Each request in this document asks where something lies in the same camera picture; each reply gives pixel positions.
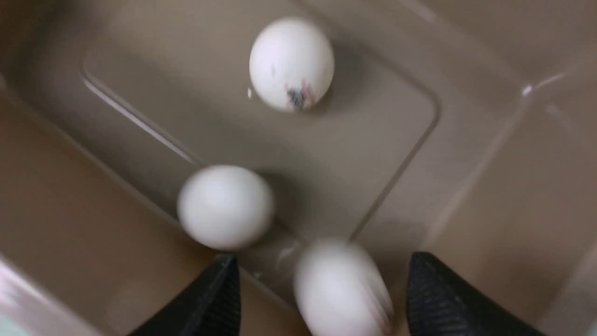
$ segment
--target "blurred egg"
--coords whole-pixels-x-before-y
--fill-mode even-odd
[[[253,44],[249,60],[253,88],[280,111],[311,108],[330,87],[334,52],[325,34],[296,17],[265,27]]]
[[[254,172],[236,166],[211,166],[191,176],[180,191],[179,220],[197,242],[235,250],[258,240],[269,228],[272,192]]]
[[[386,285],[357,245],[317,243],[301,257],[294,286],[298,309],[313,335],[382,336],[392,330]]]

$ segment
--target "plastic surface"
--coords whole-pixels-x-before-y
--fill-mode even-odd
[[[205,165],[267,175],[280,202],[276,224],[239,262],[288,302],[304,246],[341,236],[371,254],[397,300],[411,252],[425,248],[545,333],[581,335],[597,316],[589,281],[597,269],[596,4],[81,0],[57,7],[34,38],[17,38],[22,57],[0,57],[11,65],[3,74],[9,87],[167,214],[176,214],[181,186]],[[313,20],[333,43],[332,87],[308,113],[280,114],[256,94],[247,98],[252,44],[282,16]],[[21,133],[4,143],[15,145]],[[121,314],[106,308],[107,298],[132,295],[139,301],[121,301],[145,316],[143,307],[156,310],[188,282],[160,286],[153,305],[138,299],[149,298],[150,285],[135,281],[153,279],[145,260],[159,274],[192,265],[177,264],[185,255],[179,245],[156,237],[163,222],[127,216],[121,225],[125,216],[112,208],[119,217],[98,221],[109,212],[91,196],[75,187],[76,197],[57,192],[66,180],[82,183],[71,170],[59,181],[52,178],[64,176],[64,166],[39,173],[45,179],[14,173],[62,162],[14,155],[48,148],[5,150],[12,159],[2,167],[13,172],[4,181],[12,191],[5,213],[27,220],[7,221],[2,251],[37,270],[85,318],[104,328],[135,325],[130,315],[128,324],[112,321]],[[98,188],[97,199],[103,185],[85,189]],[[44,214],[46,227],[30,224],[39,215],[29,208]],[[68,225],[61,213],[79,220]],[[89,241],[101,243],[86,249]],[[32,242],[52,251],[40,256],[44,267],[23,252]],[[96,258],[113,280],[97,280],[73,250]],[[67,269],[67,259],[85,272],[61,281],[44,273]],[[91,285],[97,289],[87,295],[81,288]]]

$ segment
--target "white egg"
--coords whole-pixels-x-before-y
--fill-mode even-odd
[[[284,18],[265,27],[255,40],[249,73],[266,104],[280,111],[309,109],[330,87],[334,52],[314,24]]]
[[[317,336],[381,336],[391,332],[392,302],[369,255],[328,241],[310,248],[295,275],[298,309]]]
[[[254,172],[211,166],[191,176],[180,191],[179,220],[205,246],[235,250],[258,240],[269,228],[272,192]]]

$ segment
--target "stained egg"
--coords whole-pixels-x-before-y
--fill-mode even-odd
[[[287,17],[265,27],[253,44],[249,74],[257,95],[284,112],[311,108],[334,76],[330,41],[313,23]]]

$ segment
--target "egg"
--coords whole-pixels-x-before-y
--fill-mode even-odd
[[[334,52],[325,34],[298,17],[265,27],[253,44],[249,74],[257,95],[285,112],[311,108],[334,76]]]
[[[382,336],[392,329],[392,302],[377,266],[357,245],[329,240],[301,256],[294,293],[317,336]]]
[[[191,176],[180,191],[178,215],[184,230],[213,249],[249,246],[269,228],[272,191],[258,174],[236,166],[211,166]]]

